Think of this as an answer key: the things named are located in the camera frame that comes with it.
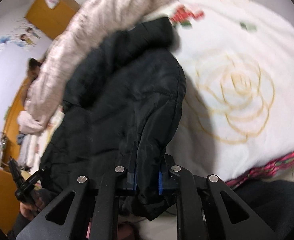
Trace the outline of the person's left hand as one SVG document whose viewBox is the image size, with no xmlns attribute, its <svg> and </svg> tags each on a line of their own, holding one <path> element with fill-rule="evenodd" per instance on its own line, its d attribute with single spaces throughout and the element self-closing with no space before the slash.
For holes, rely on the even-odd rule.
<svg viewBox="0 0 294 240">
<path fill-rule="evenodd" d="M 37 196 L 35 203 L 20 203 L 20 213 L 29 221 L 33 220 L 38 213 L 45 208 L 45 203 L 40 196 Z"/>
</svg>

